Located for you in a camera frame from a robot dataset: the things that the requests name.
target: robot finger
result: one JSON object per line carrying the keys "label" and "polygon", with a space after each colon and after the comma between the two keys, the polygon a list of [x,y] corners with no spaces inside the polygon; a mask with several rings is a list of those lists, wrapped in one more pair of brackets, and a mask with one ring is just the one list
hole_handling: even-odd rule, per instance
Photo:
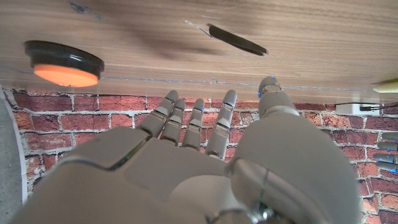
{"label": "robot finger", "polygon": [[201,122],[203,119],[203,108],[205,102],[203,99],[197,99],[193,105],[191,117],[187,131],[185,132],[184,139],[182,140],[182,147],[191,147],[200,150],[200,134],[201,134]]}
{"label": "robot finger", "polygon": [[168,140],[168,142],[178,144],[178,139],[180,137],[182,117],[184,115],[185,102],[183,99],[177,100],[175,103],[172,114],[165,125],[160,139]]}
{"label": "robot finger", "polygon": [[213,127],[213,132],[206,147],[205,153],[209,156],[224,160],[236,97],[237,94],[234,90],[230,90],[225,94],[223,104]]}
{"label": "robot finger", "polygon": [[385,149],[387,151],[396,151],[398,149],[396,142],[378,142],[377,146],[380,149]]}
{"label": "robot finger", "polygon": [[389,162],[382,162],[382,161],[377,161],[376,165],[380,169],[388,170],[391,172],[397,172],[397,164],[392,164]]}
{"label": "robot finger", "polygon": [[177,99],[178,93],[175,90],[170,91],[155,110],[150,112],[137,128],[146,131],[151,137],[157,138]]}
{"label": "robot finger", "polygon": [[387,140],[392,140],[392,141],[398,141],[398,133],[382,133],[381,138],[387,139]]}

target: brick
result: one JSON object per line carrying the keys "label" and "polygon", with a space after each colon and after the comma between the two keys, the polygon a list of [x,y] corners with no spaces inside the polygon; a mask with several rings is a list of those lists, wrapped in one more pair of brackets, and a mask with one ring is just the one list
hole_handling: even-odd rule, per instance
{"label": "brick", "polygon": [[353,172],[354,172],[355,178],[358,178],[359,177],[359,175],[358,175],[358,166],[356,164],[352,164],[351,167],[353,168]]}
{"label": "brick", "polygon": [[236,147],[227,147],[226,151],[225,151],[225,158],[224,161],[225,162],[229,162],[231,161],[231,159],[234,157],[236,152]]}
{"label": "brick", "polygon": [[239,120],[239,112],[232,113],[231,125],[233,125],[233,126],[241,125],[241,121]]}
{"label": "brick", "polygon": [[305,118],[311,121],[315,126],[321,126],[321,117],[318,113],[305,112]]}
{"label": "brick", "polygon": [[350,128],[351,123],[346,116],[340,116],[335,114],[323,114],[323,125],[326,127],[334,128]]}
{"label": "brick", "polygon": [[347,131],[348,142],[352,144],[376,145],[378,133],[365,133],[359,131]]}
{"label": "brick", "polygon": [[333,131],[333,139],[338,144],[348,143],[348,136],[345,130],[336,130]]}
{"label": "brick", "polygon": [[366,184],[366,180],[358,180],[358,189],[359,194],[363,197],[369,195],[368,185]]}
{"label": "brick", "polygon": [[241,113],[242,125],[250,125],[253,122],[253,116],[251,113]]}
{"label": "brick", "polygon": [[96,111],[98,109],[97,96],[75,96],[73,104],[75,111]]}
{"label": "brick", "polygon": [[126,114],[112,114],[111,127],[115,128],[118,126],[132,127],[132,117]]}
{"label": "brick", "polygon": [[324,129],[324,130],[321,130],[321,131],[323,131],[325,134],[329,135],[330,139],[333,140],[333,134],[331,133],[330,130],[325,130]]}
{"label": "brick", "polygon": [[25,157],[26,163],[26,176],[34,177],[40,173],[40,158],[38,156]]}
{"label": "brick", "polygon": [[50,170],[56,163],[56,155],[43,154],[43,164],[46,171]]}
{"label": "brick", "polygon": [[298,110],[324,111],[326,109],[324,105],[316,103],[294,103],[294,106]]}
{"label": "brick", "polygon": [[379,178],[371,178],[373,190],[384,193],[398,193],[398,182],[383,180]]}
{"label": "brick", "polygon": [[108,129],[108,115],[70,114],[61,117],[64,130]]}
{"label": "brick", "polygon": [[379,216],[383,224],[397,224],[398,223],[398,213],[390,211],[379,211]]}
{"label": "brick", "polygon": [[[197,100],[196,98],[184,98],[185,109],[192,109],[196,100]],[[209,108],[210,107],[209,99],[203,99],[203,101],[205,102],[205,108]]]}
{"label": "brick", "polygon": [[231,129],[229,132],[229,143],[238,143],[241,140],[244,129]]}
{"label": "brick", "polygon": [[381,224],[380,217],[378,215],[368,215],[365,224]]}
{"label": "brick", "polygon": [[384,208],[390,208],[390,209],[398,210],[398,197],[395,196],[395,195],[383,194],[381,196],[381,205]]}
{"label": "brick", "polygon": [[20,108],[32,111],[71,111],[72,101],[69,96],[28,96],[14,93],[14,99]]}
{"label": "brick", "polygon": [[145,97],[143,96],[100,96],[99,110],[129,111],[144,110]]}
{"label": "brick", "polygon": [[383,177],[387,177],[387,178],[392,178],[392,179],[395,179],[395,180],[398,180],[398,173],[394,173],[394,172],[391,172],[391,171],[388,171],[388,170],[380,170],[380,174],[383,176]]}
{"label": "brick", "polygon": [[32,120],[36,131],[56,131],[60,129],[57,115],[33,116]]}
{"label": "brick", "polygon": [[188,125],[191,114],[192,114],[191,111],[184,112],[184,116],[182,117],[182,125]]}
{"label": "brick", "polygon": [[[393,106],[396,103],[387,103],[384,106]],[[398,106],[383,109],[383,114],[398,114]]]}
{"label": "brick", "polygon": [[236,109],[258,109],[259,102],[258,101],[242,101],[237,100],[235,104]]}
{"label": "brick", "polygon": [[377,213],[379,211],[379,200],[377,194],[371,198],[364,198],[361,204],[362,210]]}
{"label": "brick", "polygon": [[336,105],[325,104],[324,106],[325,106],[326,110],[328,110],[328,111],[336,111]]}
{"label": "brick", "polygon": [[79,146],[83,144],[84,142],[87,142],[91,139],[93,139],[96,136],[95,133],[76,133],[75,134],[75,144],[76,146]]}
{"label": "brick", "polygon": [[[375,155],[376,153],[387,153],[387,151],[385,151],[385,150],[381,150],[379,148],[374,149],[374,148],[370,148],[370,147],[366,148],[366,151],[367,151],[366,157],[372,161],[375,161],[373,158],[373,155]],[[388,154],[398,155],[398,152],[397,151],[389,151]]]}
{"label": "brick", "polygon": [[379,169],[372,162],[360,162],[358,164],[358,174],[360,177],[376,176],[378,173]]}
{"label": "brick", "polygon": [[358,146],[343,146],[341,150],[351,161],[365,159],[365,149]]}
{"label": "brick", "polygon": [[36,134],[25,133],[27,145],[30,150],[51,150],[71,147],[70,134]]}
{"label": "brick", "polygon": [[32,120],[30,114],[26,112],[14,112],[15,121],[18,125],[18,129],[33,129]]}
{"label": "brick", "polygon": [[134,124],[136,125],[136,127],[137,127],[138,124],[141,123],[141,121],[143,121],[146,118],[147,115],[148,114],[136,114],[136,115],[134,115]]}
{"label": "brick", "polygon": [[348,119],[352,128],[363,128],[363,118],[350,116]]}
{"label": "brick", "polygon": [[203,127],[213,127],[216,122],[217,116],[218,113],[216,112],[209,112],[203,114],[203,122],[202,122]]}
{"label": "brick", "polygon": [[368,186],[369,194],[374,194],[371,179],[366,179],[366,185]]}
{"label": "brick", "polygon": [[366,128],[395,131],[398,129],[398,118],[368,117]]}
{"label": "brick", "polygon": [[162,102],[164,97],[160,96],[148,96],[148,102],[147,102],[147,109],[148,110],[153,110],[159,105],[160,102]]}
{"label": "brick", "polygon": [[221,104],[223,103],[223,100],[216,100],[216,99],[211,99],[211,107],[212,108],[221,108]]}

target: black object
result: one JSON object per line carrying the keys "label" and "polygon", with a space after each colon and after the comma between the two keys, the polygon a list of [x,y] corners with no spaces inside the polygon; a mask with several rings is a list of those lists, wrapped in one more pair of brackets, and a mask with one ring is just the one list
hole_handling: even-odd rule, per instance
{"label": "black object", "polygon": [[220,29],[217,26],[210,25],[209,33],[212,37],[222,40],[222,41],[224,41],[228,44],[231,44],[232,46],[234,46],[238,49],[244,50],[246,52],[249,52],[249,53],[252,53],[252,54],[255,54],[258,56],[264,56],[264,54],[268,54],[268,50],[265,49],[264,47],[261,47],[258,44],[255,44],[249,40],[246,40],[245,38],[238,37],[235,34],[232,34],[223,29]]}
{"label": "black object", "polygon": [[59,65],[94,74],[100,79],[104,62],[85,51],[53,42],[30,40],[25,42],[25,53],[30,56],[30,66]]}

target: fingertip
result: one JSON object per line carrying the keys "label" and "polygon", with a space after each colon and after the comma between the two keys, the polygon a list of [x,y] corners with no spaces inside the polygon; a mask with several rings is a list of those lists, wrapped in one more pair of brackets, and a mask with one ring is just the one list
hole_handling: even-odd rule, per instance
{"label": "fingertip", "polygon": [[178,99],[178,93],[175,90],[170,91],[167,95],[166,98],[175,102]]}
{"label": "fingertip", "polygon": [[226,92],[223,102],[226,103],[227,105],[235,107],[237,97],[238,94],[236,93],[235,90],[229,90],[228,92]]}
{"label": "fingertip", "polygon": [[185,101],[184,99],[178,99],[175,103],[176,108],[180,108],[181,110],[185,110]]}
{"label": "fingertip", "polygon": [[197,99],[195,101],[195,104],[193,105],[193,109],[197,109],[203,112],[203,109],[205,108],[205,101],[203,99]]}

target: white wall outlet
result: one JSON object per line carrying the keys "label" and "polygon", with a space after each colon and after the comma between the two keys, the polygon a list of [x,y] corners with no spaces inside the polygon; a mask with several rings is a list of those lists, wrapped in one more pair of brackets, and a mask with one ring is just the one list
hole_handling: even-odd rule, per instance
{"label": "white wall outlet", "polygon": [[380,105],[359,104],[359,103],[349,103],[349,104],[343,104],[343,105],[336,105],[336,114],[345,114],[345,115],[380,115],[380,110],[361,111],[359,108],[362,107],[362,106],[379,107]]}

